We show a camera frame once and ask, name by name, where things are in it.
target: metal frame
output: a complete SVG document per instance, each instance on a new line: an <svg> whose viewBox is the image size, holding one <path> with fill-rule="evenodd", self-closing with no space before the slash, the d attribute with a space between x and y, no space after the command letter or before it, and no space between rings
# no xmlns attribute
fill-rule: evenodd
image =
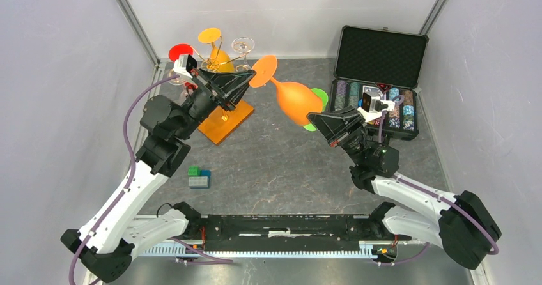
<svg viewBox="0 0 542 285"><path fill-rule="evenodd" d="M130 23L130 26L132 26L132 29L135 31L135 35L137 36L137 39L139 39L139 41L143 45L143 48L145 49L145 53L147 53L147 56L149 57L150 61L155 65L155 68L158 68L160 64L160 58L154 51L154 48L152 47L152 44L149 41L149 38L145 34L145 31L143 30L141 23L139 23L139 20L137 19L136 13L132 9L132 6L128 2L128 0L117 0L117 2L120 6L120 9L126 16L128 23Z"/></svg>
<svg viewBox="0 0 542 285"><path fill-rule="evenodd" d="M427 19L425 20L424 24L422 25L422 28L420 28L419 34L420 35L426 35L429 33L431 28L433 27L433 24L437 20L437 17L440 15L440 12L442 11L442 8L444 5L446 5L446 2L448 0L436 0L435 4L433 5L431 11L429 12L429 15L427 16Z"/></svg>

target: red disc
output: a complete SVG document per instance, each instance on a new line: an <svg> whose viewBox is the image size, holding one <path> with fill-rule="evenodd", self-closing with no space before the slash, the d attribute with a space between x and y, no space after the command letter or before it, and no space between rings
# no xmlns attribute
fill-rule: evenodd
<svg viewBox="0 0 542 285"><path fill-rule="evenodd" d="M185 54L194 55L194 49L189 44L178 44L169 50L169 59L175 62L179 56Z"/></svg>

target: black carrying case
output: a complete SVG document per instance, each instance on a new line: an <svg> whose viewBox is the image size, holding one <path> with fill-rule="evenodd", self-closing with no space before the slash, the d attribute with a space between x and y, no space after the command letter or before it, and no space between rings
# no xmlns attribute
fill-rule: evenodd
<svg viewBox="0 0 542 285"><path fill-rule="evenodd" d="M363 85L377 87L379 84L393 88L413 90L418 77L429 38L425 35L411 35L392 31L345 26L341 31L339 51L335 63L329 111L336 107L337 84L345 81L347 92L352 83L359 83L361 99ZM418 135L417 98L412 91L414 103L414 130L393 128L386 124L382 134L386 138L412 140ZM399 111L403 122L403 106ZM367 124L369 135L378 134L378 125Z"/></svg>

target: poker chip case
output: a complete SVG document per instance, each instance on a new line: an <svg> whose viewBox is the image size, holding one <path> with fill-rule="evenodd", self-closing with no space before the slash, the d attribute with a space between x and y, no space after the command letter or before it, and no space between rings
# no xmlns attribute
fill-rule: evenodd
<svg viewBox="0 0 542 285"><path fill-rule="evenodd" d="M423 35L345 26L332 81L329 111L347 105L358 107L364 90L385 95L401 94L405 101L385 115L382 134L388 139L412 140L418 135L416 92L429 38ZM376 84L391 85L382 93ZM367 124L370 135L378 134L379 119Z"/></svg>

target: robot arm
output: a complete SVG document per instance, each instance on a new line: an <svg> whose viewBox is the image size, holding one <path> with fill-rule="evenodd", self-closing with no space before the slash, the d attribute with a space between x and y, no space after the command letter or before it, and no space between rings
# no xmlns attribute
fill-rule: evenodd
<svg viewBox="0 0 542 285"><path fill-rule="evenodd" d="M199 70L192 56L180 57L176 61L177 70L179 65L184 69L182 74L189 75L198 87L182 105L161 95L147 101L140 124L149 135L135 154L137 163L130 187L125 187L129 180L126 176L93 218L80 230L69 229L61 237L73 253L81 248L82 263L104 282L117 279L145 250L186 230L189 220L175 207L155 220L127 228L143 204L187 156L190 146L183 141L217 107L235 109L249 87L249 80L256 74L252 70L235 73Z"/></svg>
<svg viewBox="0 0 542 285"><path fill-rule="evenodd" d="M356 187L413 210L393 203L380 205L369 218L381 235L401 234L430 242L461 266L476 269L487 254L498 252L499 227L475 194L456 195L402 176L397 173L399 151L367 140L365 119L371 121L393 109L389 102L364 93L358 109L311 113L308 118L331 147L340 146L352 159L355 165L350 173Z"/></svg>

